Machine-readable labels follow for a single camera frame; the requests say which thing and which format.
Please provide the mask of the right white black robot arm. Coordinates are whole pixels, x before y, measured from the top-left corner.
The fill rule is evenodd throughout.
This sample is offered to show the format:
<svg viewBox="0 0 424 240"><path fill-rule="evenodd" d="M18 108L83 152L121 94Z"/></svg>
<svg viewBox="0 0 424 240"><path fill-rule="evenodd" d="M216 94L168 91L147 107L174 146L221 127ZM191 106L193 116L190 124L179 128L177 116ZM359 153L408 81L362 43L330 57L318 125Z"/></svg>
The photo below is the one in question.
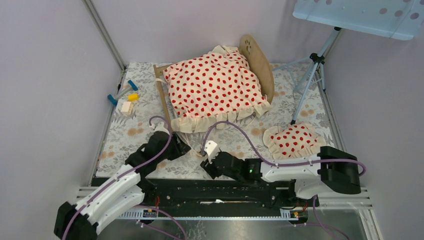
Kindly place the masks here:
<svg viewBox="0 0 424 240"><path fill-rule="evenodd" d="M239 159L217 146L206 146L206 159L200 166L212 178L229 177L244 184L289 182L287 201L301 205L320 193L360 194L360 176L365 165L349 153L331 146L321 146L318 153L271 163L261 158Z"/></svg>

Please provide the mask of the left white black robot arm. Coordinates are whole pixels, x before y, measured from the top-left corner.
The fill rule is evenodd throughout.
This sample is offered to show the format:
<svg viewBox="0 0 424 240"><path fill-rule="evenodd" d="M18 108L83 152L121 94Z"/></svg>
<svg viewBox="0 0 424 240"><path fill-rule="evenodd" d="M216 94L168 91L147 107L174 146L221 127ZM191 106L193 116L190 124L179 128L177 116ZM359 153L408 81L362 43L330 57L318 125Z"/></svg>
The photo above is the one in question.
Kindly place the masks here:
<svg viewBox="0 0 424 240"><path fill-rule="evenodd" d="M175 133L154 132L95 191L75 204L65 202L59 207L54 234L61 240L95 240L109 223L133 206L158 207L161 198L157 186L147 175L163 160L175 160L190 149Z"/></svg>

